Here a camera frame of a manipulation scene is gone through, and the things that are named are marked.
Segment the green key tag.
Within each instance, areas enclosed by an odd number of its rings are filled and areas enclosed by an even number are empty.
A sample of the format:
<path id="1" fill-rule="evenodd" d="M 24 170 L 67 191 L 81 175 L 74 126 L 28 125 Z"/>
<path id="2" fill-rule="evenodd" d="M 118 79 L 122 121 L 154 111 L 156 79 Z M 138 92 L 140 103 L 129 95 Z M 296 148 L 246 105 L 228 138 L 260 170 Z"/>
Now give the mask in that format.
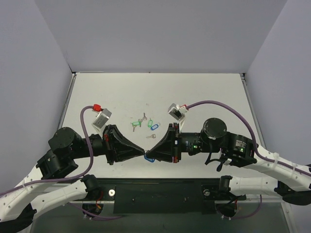
<path id="1" fill-rule="evenodd" d="M 140 121 L 134 121 L 132 122 L 132 126 L 135 128 L 137 126 L 141 126 L 141 122 Z"/>
<path id="2" fill-rule="evenodd" d="M 151 128 L 152 125 L 153 125 L 153 120 L 150 118 L 149 121 L 148 121 L 147 126 L 148 126 L 148 128 Z"/>

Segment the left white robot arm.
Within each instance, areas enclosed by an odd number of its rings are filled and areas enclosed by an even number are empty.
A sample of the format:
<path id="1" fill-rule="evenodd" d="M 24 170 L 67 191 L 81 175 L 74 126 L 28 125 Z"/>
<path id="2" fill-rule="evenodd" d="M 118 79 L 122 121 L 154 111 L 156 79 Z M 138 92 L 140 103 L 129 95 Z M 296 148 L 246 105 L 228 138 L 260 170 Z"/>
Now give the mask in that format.
<path id="1" fill-rule="evenodd" d="M 0 231 L 18 233 L 51 209 L 73 200 L 98 200 L 103 196 L 97 178 L 89 171 L 96 156 L 123 162 L 142 156 L 143 148 L 126 139 L 116 125 L 107 134 L 86 135 L 64 127 L 49 140 L 50 149 L 13 189 L 0 195 Z"/>

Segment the solid blue key tag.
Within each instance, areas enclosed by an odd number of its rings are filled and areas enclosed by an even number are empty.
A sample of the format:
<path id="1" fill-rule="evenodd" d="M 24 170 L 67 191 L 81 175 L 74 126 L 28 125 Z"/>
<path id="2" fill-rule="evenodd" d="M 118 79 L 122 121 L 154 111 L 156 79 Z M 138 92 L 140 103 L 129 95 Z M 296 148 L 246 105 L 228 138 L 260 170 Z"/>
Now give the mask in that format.
<path id="1" fill-rule="evenodd" d="M 144 159 L 147 160 L 150 163 L 153 163 L 155 161 L 155 159 L 148 158 L 146 155 L 144 155 Z"/>

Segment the green key tag right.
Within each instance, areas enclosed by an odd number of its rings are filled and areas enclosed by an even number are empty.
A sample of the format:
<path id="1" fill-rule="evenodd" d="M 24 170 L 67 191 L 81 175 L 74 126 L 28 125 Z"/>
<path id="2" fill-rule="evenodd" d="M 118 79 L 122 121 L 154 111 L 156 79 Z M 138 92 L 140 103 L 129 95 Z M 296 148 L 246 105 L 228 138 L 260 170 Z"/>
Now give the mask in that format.
<path id="1" fill-rule="evenodd" d="M 150 118 L 149 121 L 148 121 L 147 126 L 148 126 L 148 128 L 151 128 L 152 125 L 153 125 L 153 120 Z"/>

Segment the loose silver key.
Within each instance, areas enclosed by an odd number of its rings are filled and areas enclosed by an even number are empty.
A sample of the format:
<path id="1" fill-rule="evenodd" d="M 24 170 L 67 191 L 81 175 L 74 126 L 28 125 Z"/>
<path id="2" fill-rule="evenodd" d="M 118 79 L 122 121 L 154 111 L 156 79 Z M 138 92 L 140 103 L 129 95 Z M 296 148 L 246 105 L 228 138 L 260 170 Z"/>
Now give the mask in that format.
<path id="1" fill-rule="evenodd" d="M 146 138 L 156 138 L 156 135 L 155 134 L 152 134 L 150 136 L 147 136 Z"/>

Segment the green key tag left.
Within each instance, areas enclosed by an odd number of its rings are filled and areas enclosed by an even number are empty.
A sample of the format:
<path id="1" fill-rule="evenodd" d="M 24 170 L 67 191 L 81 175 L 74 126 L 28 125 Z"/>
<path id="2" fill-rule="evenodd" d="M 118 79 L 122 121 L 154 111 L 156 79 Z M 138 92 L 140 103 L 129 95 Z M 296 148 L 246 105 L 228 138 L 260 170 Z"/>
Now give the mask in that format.
<path id="1" fill-rule="evenodd" d="M 134 121 L 132 122 L 132 126 L 135 128 L 137 126 L 141 126 L 141 122 L 140 121 Z"/>

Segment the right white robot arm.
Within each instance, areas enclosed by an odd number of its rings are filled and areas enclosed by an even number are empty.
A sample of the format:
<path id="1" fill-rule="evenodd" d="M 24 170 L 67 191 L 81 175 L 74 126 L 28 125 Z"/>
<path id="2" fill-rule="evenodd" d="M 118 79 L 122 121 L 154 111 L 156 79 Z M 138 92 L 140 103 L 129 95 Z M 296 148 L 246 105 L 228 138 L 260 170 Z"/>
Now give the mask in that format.
<path id="1" fill-rule="evenodd" d="M 205 165 L 218 162 L 258 171 L 265 177 L 221 176 L 217 188 L 203 187 L 204 195 L 214 200 L 235 200 L 248 194 L 281 197 L 283 201 L 306 206 L 311 203 L 311 167 L 294 165 L 271 153 L 250 138 L 227 131 L 218 118 L 206 120 L 199 133 L 182 133 L 177 123 L 170 124 L 165 136 L 145 154 L 146 158 L 178 163 L 181 155 L 208 153 Z"/>

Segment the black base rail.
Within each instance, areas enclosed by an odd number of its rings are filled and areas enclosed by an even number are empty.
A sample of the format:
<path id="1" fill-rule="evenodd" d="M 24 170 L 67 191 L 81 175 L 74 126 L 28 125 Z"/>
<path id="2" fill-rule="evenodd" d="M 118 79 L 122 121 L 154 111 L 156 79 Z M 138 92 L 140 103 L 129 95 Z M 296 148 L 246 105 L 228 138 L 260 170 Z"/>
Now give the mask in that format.
<path id="1" fill-rule="evenodd" d="M 224 205 L 232 209 L 235 200 L 245 195 L 230 193 L 228 176 L 224 178 L 122 179 L 98 178 L 103 194 L 84 201 L 110 201 L 115 214 L 214 214 Z"/>

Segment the blue clear key tag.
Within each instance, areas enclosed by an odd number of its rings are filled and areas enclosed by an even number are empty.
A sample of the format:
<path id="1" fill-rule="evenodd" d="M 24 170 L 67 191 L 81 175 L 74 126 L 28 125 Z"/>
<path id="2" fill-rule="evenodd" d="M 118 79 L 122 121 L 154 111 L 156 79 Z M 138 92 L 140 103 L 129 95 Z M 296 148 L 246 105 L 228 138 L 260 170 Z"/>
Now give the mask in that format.
<path id="1" fill-rule="evenodd" d="M 156 129 L 158 129 L 160 127 L 160 123 L 158 122 L 158 123 L 156 123 L 156 124 L 154 124 L 153 126 L 151 126 L 151 131 L 154 131 L 154 130 L 156 130 Z"/>

